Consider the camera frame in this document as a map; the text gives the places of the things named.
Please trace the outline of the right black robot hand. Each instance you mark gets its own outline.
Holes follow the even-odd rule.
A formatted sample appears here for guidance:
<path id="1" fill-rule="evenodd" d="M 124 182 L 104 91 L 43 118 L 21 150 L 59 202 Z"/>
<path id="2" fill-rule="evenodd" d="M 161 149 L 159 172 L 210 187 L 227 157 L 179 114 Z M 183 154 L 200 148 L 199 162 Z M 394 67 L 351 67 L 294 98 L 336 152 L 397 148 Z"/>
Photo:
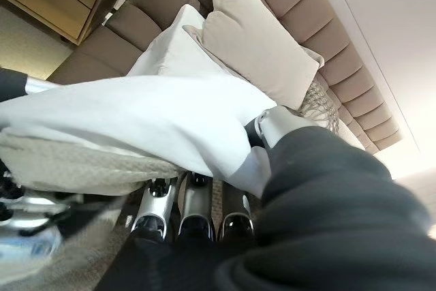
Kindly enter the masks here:
<path id="1" fill-rule="evenodd" d="M 251 240 L 135 233 L 98 290 L 434 290 L 424 205 L 372 155 L 282 106 L 247 125 L 271 176 Z"/>

